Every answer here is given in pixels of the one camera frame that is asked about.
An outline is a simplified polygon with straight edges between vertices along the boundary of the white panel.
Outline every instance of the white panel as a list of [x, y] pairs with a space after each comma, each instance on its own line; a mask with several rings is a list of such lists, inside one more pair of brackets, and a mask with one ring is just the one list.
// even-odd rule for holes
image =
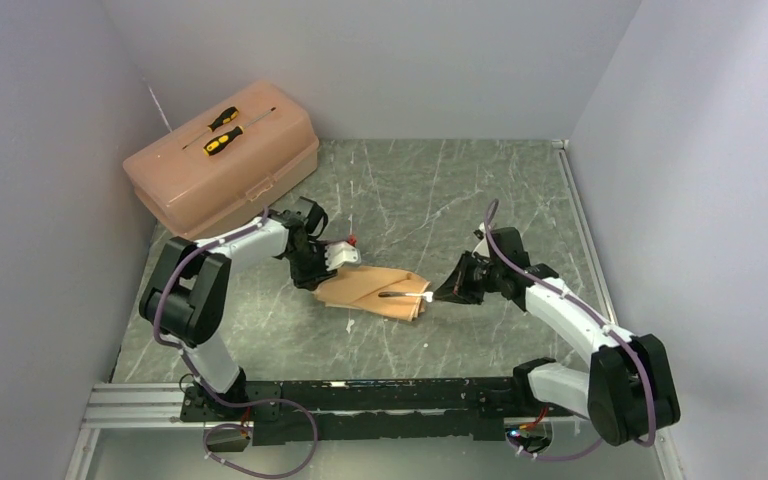
[[165, 131], [99, 2], [0, 0], [0, 479], [64, 478], [155, 224], [121, 163]]
[[104, 0], [173, 127], [259, 78], [330, 138], [568, 138], [640, 0]]
[[644, 2], [571, 147], [619, 322], [667, 347], [685, 474], [768, 478], [768, 2]]

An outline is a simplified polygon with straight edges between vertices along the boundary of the folded cloth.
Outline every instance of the folded cloth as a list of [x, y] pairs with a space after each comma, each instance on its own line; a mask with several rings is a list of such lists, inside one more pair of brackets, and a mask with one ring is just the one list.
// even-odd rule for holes
[[389, 318], [412, 321], [425, 311], [420, 297], [379, 298], [379, 292], [422, 293], [430, 282], [419, 275], [383, 267], [343, 267], [313, 292], [328, 307], [354, 308]]

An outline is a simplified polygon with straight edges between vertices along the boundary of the screwdriver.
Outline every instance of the screwdriver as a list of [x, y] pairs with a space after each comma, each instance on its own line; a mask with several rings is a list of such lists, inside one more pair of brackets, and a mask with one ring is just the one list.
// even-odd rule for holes
[[[230, 106], [222, 111], [222, 113], [219, 114], [218, 117], [216, 117], [215, 120], [213, 120], [213, 123], [207, 126], [207, 128], [210, 129], [211, 132], [215, 132], [217, 128], [221, 127], [222, 125], [225, 125], [226, 123], [230, 122], [231, 120], [237, 118], [237, 115], [240, 114], [240, 111], [237, 110], [237, 107]], [[207, 132], [201, 132], [198, 137], [194, 138], [192, 142], [184, 145], [181, 150], [189, 147], [192, 145], [196, 140], [202, 137]]]
[[229, 130], [227, 133], [223, 133], [222, 135], [219, 135], [216, 138], [211, 139], [204, 145], [204, 154], [208, 157], [212, 155], [216, 155], [217, 153], [221, 152], [222, 150], [225, 150], [225, 147], [228, 146], [229, 143], [234, 141], [235, 138], [239, 137], [243, 134], [243, 131], [250, 126], [254, 125], [260, 119], [263, 117], [269, 115], [270, 113], [275, 111], [275, 107], [272, 107], [269, 109], [268, 112], [262, 113], [254, 118], [254, 120], [250, 121], [249, 123], [243, 125], [242, 127], [236, 126]]

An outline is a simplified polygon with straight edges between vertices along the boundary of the marble floor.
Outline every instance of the marble floor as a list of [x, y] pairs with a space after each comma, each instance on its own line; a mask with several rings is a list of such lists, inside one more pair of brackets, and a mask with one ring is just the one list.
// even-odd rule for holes
[[[496, 225], [517, 227], [532, 262], [549, 264], [598, 305], [571, 193], [548, 141], [323, 141], [318, 170], [274, 208], [299, 195], [331, 217], [323, 238], [345, 236], [351, 226], [364, 264], [414, 271], [432, 288], [475, 246], [472, 232], [499, 198]], [[158, 227], [143, 282], [168, 238]], [[186, 372], [150, 330], [135, 305], [114, 382], [169, 382]], [[231, 279], [220, 332], [253, 380], [510, 375], [543, 356], [583, 365], [549, 327], [498, 295], [481, 306], [432, 303], [414, 322], [395, 322], [325, 307], [293, 288], [287, 262], [271, 259]]]

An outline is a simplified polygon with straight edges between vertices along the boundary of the toolbox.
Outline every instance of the toolbox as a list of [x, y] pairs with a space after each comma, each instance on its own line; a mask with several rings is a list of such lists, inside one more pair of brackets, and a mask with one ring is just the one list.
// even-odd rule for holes
[[[237, 113], [229, 113], [231, 107]], [[243, 133], [235, 138], [238, 127]], [[307, 112], [260, 81], [123, 166], [154, 216], [175, 235], [195, 240], [237, 228], [278, 200], [316, 170], [318, 148]]]

